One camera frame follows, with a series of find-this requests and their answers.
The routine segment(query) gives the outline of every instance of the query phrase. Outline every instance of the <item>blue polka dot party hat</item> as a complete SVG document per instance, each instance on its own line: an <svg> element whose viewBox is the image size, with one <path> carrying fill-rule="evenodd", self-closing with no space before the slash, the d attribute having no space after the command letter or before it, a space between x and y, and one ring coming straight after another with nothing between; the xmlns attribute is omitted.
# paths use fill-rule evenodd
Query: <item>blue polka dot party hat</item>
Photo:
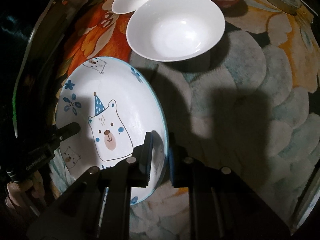
<svg viewBox="0 0 320 240"><path fill-rule="evenodd" d="M101 100L98 98L97 93L94 92L93 95L94 95L94 99L95 99L94 100L94 111L95 111L95 114L98 115L104 111L104 106L103 106Z"/></svg>

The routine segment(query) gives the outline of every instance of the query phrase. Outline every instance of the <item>orange flower pattern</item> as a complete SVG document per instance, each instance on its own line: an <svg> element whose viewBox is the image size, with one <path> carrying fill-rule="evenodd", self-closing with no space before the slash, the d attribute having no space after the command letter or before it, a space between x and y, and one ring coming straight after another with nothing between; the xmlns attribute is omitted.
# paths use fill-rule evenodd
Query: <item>orange flower pattern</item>
<svg viewBox="0 0 320 240"><path fill-rule="evenodd" d="M114 0L94 5L75 23L75 31L64 45L63 63L58 76L68 76L82 63L93 57L109 56L129 60L131 49L126 40L129 15L111 11Z"/></svg>

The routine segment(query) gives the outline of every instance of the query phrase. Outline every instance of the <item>ceramic bowl with bear pattern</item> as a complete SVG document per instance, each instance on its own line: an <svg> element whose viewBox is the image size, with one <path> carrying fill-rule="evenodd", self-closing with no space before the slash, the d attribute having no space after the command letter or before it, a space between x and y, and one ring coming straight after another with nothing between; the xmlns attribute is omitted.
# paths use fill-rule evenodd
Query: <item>ceramic bowl with bear pattern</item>
<svg viewBox="0 0 320 240"><path fill-rule="evenodd" d="M154 138L151 175L146 188L132 188L131 203L152 194L164 174L168 132L161 105L148 81L126 62L96 57L81 64L62 87L56 125L80 124L78 134L62 141L60 153L74 179L91 166L106 169Z"/></svg>

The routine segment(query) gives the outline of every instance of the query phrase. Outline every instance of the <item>bear illustration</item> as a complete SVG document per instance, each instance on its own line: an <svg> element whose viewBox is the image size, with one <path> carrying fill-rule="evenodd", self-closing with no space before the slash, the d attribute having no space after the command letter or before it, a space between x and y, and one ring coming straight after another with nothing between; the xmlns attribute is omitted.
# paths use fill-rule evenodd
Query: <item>bear illustration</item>
<svg viewBox="0 0 320 240"><path fill-rule="evenodd" d="M70 146L68 146L65 152L63 152L61 155L68 169L71 169L73 166L75 166L78 160L81 159L81 156L76 154Z"/></svg>
<svg viewBox="0 0 320 240"><path fill-rule="evenodd" d="M88 68L95 69L100 74L103 74L103 69L107 65L107 63L99 58L92 58L83 63L84 66Z"/></svg>
<svg viewBox="0 0 320 240"><path fill-rule="evenodd" d="M131 138L117 113L115 100L105 108L95 96L95 116L89 117L92 136L102 161L111 161L129 156L133 151Z"/></svg>

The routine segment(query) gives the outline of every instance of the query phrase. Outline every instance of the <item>tablecloth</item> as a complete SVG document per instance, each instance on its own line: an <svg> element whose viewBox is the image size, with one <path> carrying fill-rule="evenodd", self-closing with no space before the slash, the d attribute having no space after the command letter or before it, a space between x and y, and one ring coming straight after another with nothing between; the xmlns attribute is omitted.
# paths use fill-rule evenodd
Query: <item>tablecloth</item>
<svg viewBox="0 0 320 240"><path fill-rule="evenodd" d="M131 51L130 17L114 14L113 1L93 0L82 10L64 44L60 88L89 58L129 62L155 90L177 143L210 167L232 168L291 226L320 157L320 117L309 111L309 97L319 89L313 15L304 6L292 16L266 0L240 0L223 10L226 30L210 51L162 63ZM73 179L58 151L50 167L58 196ZM165 176L153 195L131 206L130 236L189 239L188 209L187 189L174 189Z"/></svg>

